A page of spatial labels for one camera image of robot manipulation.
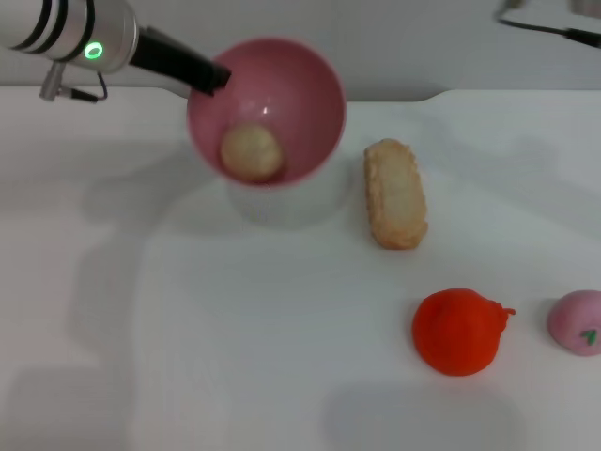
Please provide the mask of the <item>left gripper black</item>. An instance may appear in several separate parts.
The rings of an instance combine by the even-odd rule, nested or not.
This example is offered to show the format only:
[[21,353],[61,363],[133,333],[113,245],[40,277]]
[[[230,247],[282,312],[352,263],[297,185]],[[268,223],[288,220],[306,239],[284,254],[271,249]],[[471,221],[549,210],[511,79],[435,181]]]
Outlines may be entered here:
[[209,96],[225,88],[232,74],[229,68],[150,28],[139,30],[129,65],[174,79]]

